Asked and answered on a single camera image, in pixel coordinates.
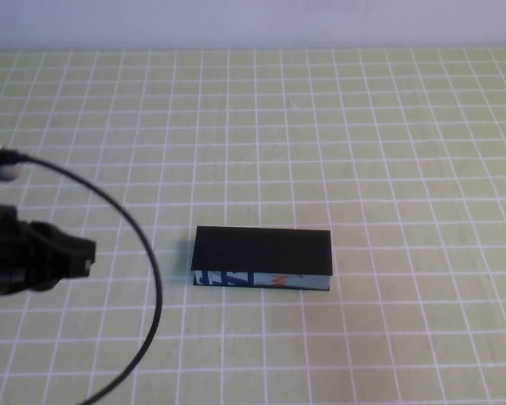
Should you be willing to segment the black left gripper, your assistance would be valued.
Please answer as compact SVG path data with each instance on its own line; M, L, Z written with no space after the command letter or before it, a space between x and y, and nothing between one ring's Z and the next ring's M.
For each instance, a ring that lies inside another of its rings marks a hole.
M94 240L21 220L17 208L0 205L0 295L42 293L65 278L87 278L95 256Z

